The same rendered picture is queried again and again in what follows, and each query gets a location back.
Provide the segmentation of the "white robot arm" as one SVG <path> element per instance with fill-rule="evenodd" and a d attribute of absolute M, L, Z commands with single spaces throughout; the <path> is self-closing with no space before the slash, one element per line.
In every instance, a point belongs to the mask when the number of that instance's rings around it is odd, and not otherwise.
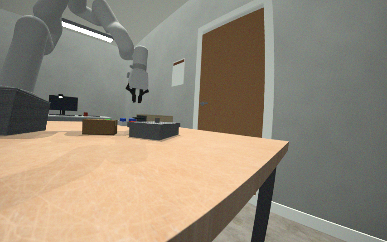
<path fill-rule="evenodd" d="M 102 26 L 114 38 L 120 57 L 133 60 L 130 68 L 146 71 L 148 49 L 136 46 L 126 29 L 118 22 L 105 0 L 94 0 L 92 9 L 87 0 L 38 0 L 33 14 L 20 17 L 0 72 L 0 87 L 18 88 L 32 95 L 44 55 L 50 54 L 62 32 L 62 14 L 69 7 L 75 15 Z"/>

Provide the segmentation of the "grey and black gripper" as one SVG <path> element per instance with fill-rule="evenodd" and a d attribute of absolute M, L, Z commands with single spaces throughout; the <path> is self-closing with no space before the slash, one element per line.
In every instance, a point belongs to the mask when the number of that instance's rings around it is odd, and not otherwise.
<path fill-rule="evenodd" d="M 148 73 L 139 68 L 131 69 L 126 90 L 132 94 L 132 101 L 136 102 L 135 90 L 139 90 L 138 103 L 142 102 L 142 96 L 148 93 Z M 144 90 L 144 91 L 143 91 Z"/>

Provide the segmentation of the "brown cardboard box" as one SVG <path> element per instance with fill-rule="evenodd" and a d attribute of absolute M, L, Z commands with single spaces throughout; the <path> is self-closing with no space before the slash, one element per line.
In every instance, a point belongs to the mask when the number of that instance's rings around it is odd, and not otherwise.
<path fill-rule="evenodd" d="M 117 120 L 83 119 L 83 135 L 115 135 L 117 134 Z"/>

